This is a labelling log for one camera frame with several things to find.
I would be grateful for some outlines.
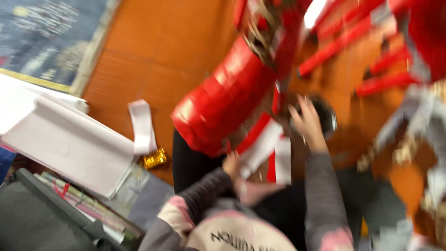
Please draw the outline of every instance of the black cloth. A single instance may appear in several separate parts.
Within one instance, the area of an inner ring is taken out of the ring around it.
[[[173,187],[180,193],[207,173],[222,166],[225,156],[210,158],[195,152],[187,145],[177,130],[173,133]],[[233,191],[226,191],[222,197],[235,197]],[[303,182],[293,183],[279,192],[265,198],[252,208],[262,219],[282,231],[299,251],[306,251],[305,214],[306,200]]]

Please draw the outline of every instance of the wooden floor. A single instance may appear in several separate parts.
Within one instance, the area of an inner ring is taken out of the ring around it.
[[[339,17],[357,5],[346,0],[332,15]],[[228,0],[123,0],[102,55],[83,98],[90,116],[133,139],[127,103],[145,99],[152,107],[157,144],[172,154],[173,124],[170,113],[180,99],[218,66],[237,32],[232,24],[233,1]],[[367,98],[351,99],[364,70],[380,55],[381,32],[371,32],[323,66],[309,79],[292,76],[290,91],[318,92],[334,107],[339,128],[328,142],[333,156],[344,156],[337,166],[352,166],[367,151],[380,127],[400,104],[403,91],[389,90]],[[306,41],[295,58],[298,66],[317,45]],[[395,66],[392,71],[405,68]],[[418,212],[425,170],[435,162],[427,146],[414,163],[393,166],[389,146],[374,165],[377,176],[389,178],[395,191],[417,222],[416,230],[432,236],[429,217]],[[156,175],[172,183],[171,169]]]

